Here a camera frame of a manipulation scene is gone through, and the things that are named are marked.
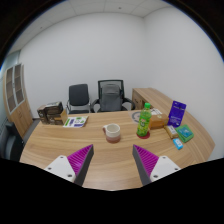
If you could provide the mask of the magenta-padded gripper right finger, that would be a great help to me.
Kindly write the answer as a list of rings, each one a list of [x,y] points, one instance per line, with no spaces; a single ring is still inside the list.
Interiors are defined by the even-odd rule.
[[[134,145],[132,154],[143,186],[180,170],[167,156],[158,157],[140,146]]]

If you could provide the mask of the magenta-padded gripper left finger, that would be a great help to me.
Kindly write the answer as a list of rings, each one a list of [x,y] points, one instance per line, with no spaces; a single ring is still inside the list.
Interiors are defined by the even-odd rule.
[[[69,156],[58,156],[45,171],[82,186],[93,155],[94,147],[88,145]]]

